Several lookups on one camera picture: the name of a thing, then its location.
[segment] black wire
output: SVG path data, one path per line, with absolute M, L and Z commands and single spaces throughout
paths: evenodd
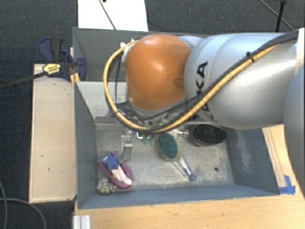
M 8 81 L 0 79 L 0 84 L 5 84 L 5 83 L 8 83 Z
M 274 13 L 277 17 L 279 17 L 279 15 L 272 9 L 270 8 L 263 0 L 259 0 L 262 4 L 264 4 L 272 13 Z M 284 22 L 289 29 L 291 29 L 292 31 L 294 31 L 294 29 L 292 28 L 291 25 L 289 25 L 283 18 L 281 18 L 281 21 Z
M 101 6 L 102 6 L 102 8 L 103 8 L 103 10 L 104 10 L 104 12 L 105 12 L 105 14 L 106 14 L 107 18 L 108 18 L 108 20 L 109 20 L 110 24 L 112 25 L 113 29 L 116 31 L 116 28 L 115 28 L 115 26 L 114 26 L 114 24 L 113 24 L 112 20 L 110 19 L 109 15 L 108 15 L 108 13 L 107 13 L 107 11 L 106 11 L 106 9 L 104 8 L 104 5 L 103 5 L 102 1 L 101 1 L 101 0 L 99 0 L 99 2 L 100 2 L 100 4 L 101 4 Z
M 117 104 L 117 95 L 118 95 L 118 80 L 119 80 L 119 73 L 120 73 L 120 67 L 121 67 L 121 61 L 122 61 L 122 56 L 118 57 L 118 69 L 116 71 L 116 76 L 115 76 L 115 90 L 114 90 L 114 94 L 115 94 L 115 105 Z
M 281 24 L 281 19 L 282 19 L 285 3 L 286 3 L 286 0 L 281 0 L 281 7 L 280 7 L 280 11 L 278 13 L 278 18 L 277 18 L 277 24 L 276 24 L 275 32 L 278 32 L 278 30 L 280 29 L 280 24 Z
M 5 196 L 5 191 L 2 186 L 1 181 L 0 181 L 0 188 L 1 188 L 2 196 L 3 196 L 3 198 L 0 198 L 0 201 L 2 201 L 2 200 L 4 201 L 4 227 L 3 227 L 3 229 L 6 229 L 6 227 L 8 225 L 8 201 Z
M 26 202 L 26 201 L 23 201 L 23 200 L 21 200 L 21 199 L 16 199 L 16 198 L 7 198 L 6 201 L 7 201 L 7 202 L 21 203 L 21 204 L 24 204 L 24 205 L 26 205 L 26 206 L 29 206 L 29 207 L 33 208 L 33 209 L 40 215 L 40 217 L 41 217 L 41 219 L 42 219 L 42 222 L 43 222 L 43 228 L 44 228 L 44 229 L 47 229 L 47 222 L 46 222 L 46 219 L 45 219 L 44 215 L 42 214 L 42 212 L 41 212 L 35 205 L 32 205 L 32 204 L 30 204 L 30 203 L 28 203 L 28 202 Z
M 4 89 L 4 88 L 7 88 L 7 87 L 10 87 L 10 86 L 18 85 L 20 83 L 31 81 L 31 80 L 43 77 L 45 75 L 46 75 L 45 72 L 41 72 L 41 73 L 38 73 L 38 74 L 35 74 L 35 75 L 30 75 L 30 76 L 24 77 L 22 79 L 19 79 L 19 80 L 13 81 L 13 82 L 8 82 L 8 83 L 0 85 L 0 90 Z
M 253 58 L 253 56 L 255 56 L 256 54 L 258 54 L 259 52 L 267 49 L 267 48 L 270 48 L 274 45 L 277 45 L 279 43 L 284 43 L 284 42 L 288 42 L 290 40 L 293 40 L 293 39 L 297 39 L 297 36 L 298 36 L 298 31 L 292 31 L 292 32 L 287 32 L 285 34 L 282 34 L 270 41 L 268 41 L 267 43 L 263 44 L 261 47 L 259 47 L 258 49 L 256 49 L 255 51 L 253 51 L 252 53 L 248 52 L 246 54 L 246 56 L 244 58 L 242 58 L 240 61 L 238 61 L 237 63 L 235 63 L 233 66 L 231 66 L 227 71 L 225 71 L 221 76 L 219 76 L 205 91 L 201 92 L 199 95 L 193 97 L 192 99 L 190 99 L 189 101 L 187 101 L 188 103 L 196 103 L 198 102 L 199 100 L 201 100 L 216 84 L 218 84 L 227 74 L 229 74 L 231 71 L 233 71 L 235 68 L 237 68 L 238 66 L 240 66 L 242 63 L 244 63 L 245 61 L 247 61 L 249 58 Z M 176 109 L 178 108 L 177 106 L 176 107 L 173 107 L 169 110 L 167 110 L 166 112 L 169 112 L 169 111 L 172 111 L 173 109 Z M 181 113 L 177 118 L 179 118 L 181 115 L 184 115 L 185 113 L 187 113 L 190 109 L 192 108 L 192 106 L 189 106 L 189 108 Z M 171 121 L 169 121 L 167 124 L 165 125 L 162 125 L 162 126 L 159 126 L 159 127 L 156 127 L 156 128 L 151 128 L 149 130 L 138 130 L 136 128 L 133 128 L 131 126 L 128 126 L 124 121 L 122 121 L 117 115 L 116 113 L 112 110 L 112 108 L 110 107 L 110 110 L 112 111 L 112 113 L 114 114 L 115 118 L 120 122 L 122 123 L 124 126 L 134 130 L 134 131 L 137 131 L 137 132 L 140 132 L 141 134 L 151 134 L 155 131 L 158 131 L 158 130 L 161 130 L 169 125 L 171 125 L 172 123 L 174 123 L 176 121 L 176 119 L 173 119 Z

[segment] green brush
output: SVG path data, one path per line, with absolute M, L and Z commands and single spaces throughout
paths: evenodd
M 168 161 L 174 161 L 184 175 L 189 177 L 190 181 L 196 180 L 196 175 L 191 172 L 189 165 L 181 153 L 181 149 L 176 142 L 175 138 L 168 134 L 163 133 L 158 139 L 159 149 Z

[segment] spotted rock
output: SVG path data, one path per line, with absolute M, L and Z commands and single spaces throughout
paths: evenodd
M 98 181 L 96 190 L 99 194 L 110 194 L 115 192 L 116 186 L 109 183 L 108 178 L 104 177 Z

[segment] blue tape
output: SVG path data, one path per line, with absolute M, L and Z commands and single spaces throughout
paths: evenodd
M 285 181 L 286 181 L 286 187 L 279 187 L 280 193 L 281 194 L 295 194 L 295 186 L 291 185 L 290 177 L 284 175 Z

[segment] dark carpet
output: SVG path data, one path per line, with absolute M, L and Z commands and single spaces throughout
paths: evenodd
M 264 0 L 276 12 L 280 0 Z M 150 31 L 218 34 L 274 31 L 277 17 L 258 0 L 145 0 Z M 305 0 L 287 0 L 283 18 L 294 28 L 305 25 Z M 62 37 L 72 46 L 77 0 L 0 0 L 0 79 L 32 74 L 43 61 L 41 39 Z M 290 29 L 281 23 L 280 31 Z M 31 145 L 31 82 L 0 90 L 0 181 L 8 198 L 27 200 Z M 71 228 L 72 203 L 38 204 L 47 228 Z M 4 206 L 0 202 L 0 228 Z M 8 228 L 42 228 L 31 208 L 10 203 Z

